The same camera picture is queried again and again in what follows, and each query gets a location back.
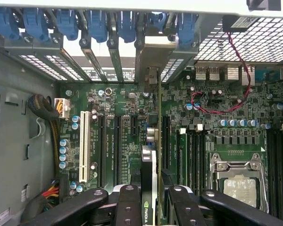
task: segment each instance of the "metal chassis wall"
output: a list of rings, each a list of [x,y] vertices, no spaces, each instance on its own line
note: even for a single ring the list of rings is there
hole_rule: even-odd
[[[7,226],[19,224],[27,202],[53,178],[49,124],[44,134],[32,138],[37,135],[37,117],[26,101],[35,93],[53,100],[55,86],[0,53],[0,214],[10,210]]]

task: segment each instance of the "pci express slot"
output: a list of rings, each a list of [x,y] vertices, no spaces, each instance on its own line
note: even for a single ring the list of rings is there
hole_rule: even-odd
[[[267,130],[268,205],[283,220],[283,131]]]
[[[98,187],[106,185],[106,122],[104,116],[99,116],[99,134],[98,144],[100,146],[100,178],[98,180]]]
[[[162,116],[162,162],[163,168],[168,169],[170,164],[170,117]]]
[[[114,186],[122,183],[122,117],[114,117]]]
[[[90,178],[90,112],[81,112],[79,182]]]

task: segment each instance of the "screw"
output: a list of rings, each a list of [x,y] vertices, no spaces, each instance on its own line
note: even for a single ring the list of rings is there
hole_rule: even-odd
[[[30,43],[30,38],[29,37],[24,37],[24,41],[27,43]]]
[[[55,44],[58,44],[58,38],[53,37],[53,38],[52,38],[52,41],[53,41]]]
[[[93,193],[94,195],[102,195],[103,194],[103,192],[102,191],[100,191],[100,190],[98,190],[98,191],[95,191],[95,193]]]
[[[66,90],[65,94],[66,94],[66,96],[70,97],[72,95],[72,91],[71,90]]]
[[[126,190],[128,190],[128,191],[132,191],[134,188],[132,187],[132,186],[127,186],[126,187]]]
[[[209,196],[209,197],[214,197],[215,196],[214,192],[206,192],[206,195]]]
[[[181,191],[181,187],[180,186],[175,186],[174,190],[179,192],[179,191]]]

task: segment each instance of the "blue plastic clip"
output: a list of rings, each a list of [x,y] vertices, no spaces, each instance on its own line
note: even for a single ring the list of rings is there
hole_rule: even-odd
[[[191,46],[194,41],[196,15],[192,13],[179,13],[177,15],[177,34],[179,46]]]
[[[118,34],[124,39],[125,43],[130,43],[135,41],[135,13],[130,11],[123,11],[123,19],[121,17],[121,12],[118,12]]]
[[[25,31],[38,39],[39,41],[47,41],[49,39],[48,26],[42,9],[24,8],[23,21]]]
[[[17,21],[13,16],[11,8],[0,7],[0,34],[4,38],[18,40],[20,32]]]
[[[69,41],[77,40],[79,28],[75,11],[72,9],[59,9],[57,11],[58,31],[65,35]]]
[[[89,11],[87,14],[88,33],[98,43],[107,41],[106,12],[100,10]]]
[[[149,13],[148,14],[148,26],[154,26],[159,29],[159,32],[162,32],[166,24],[166,14],[165,13]]]

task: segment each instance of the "white pci slot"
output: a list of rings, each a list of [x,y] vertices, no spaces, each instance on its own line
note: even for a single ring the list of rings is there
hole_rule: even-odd
[[[90,112],[81,112],[79,182],[90,178]]]

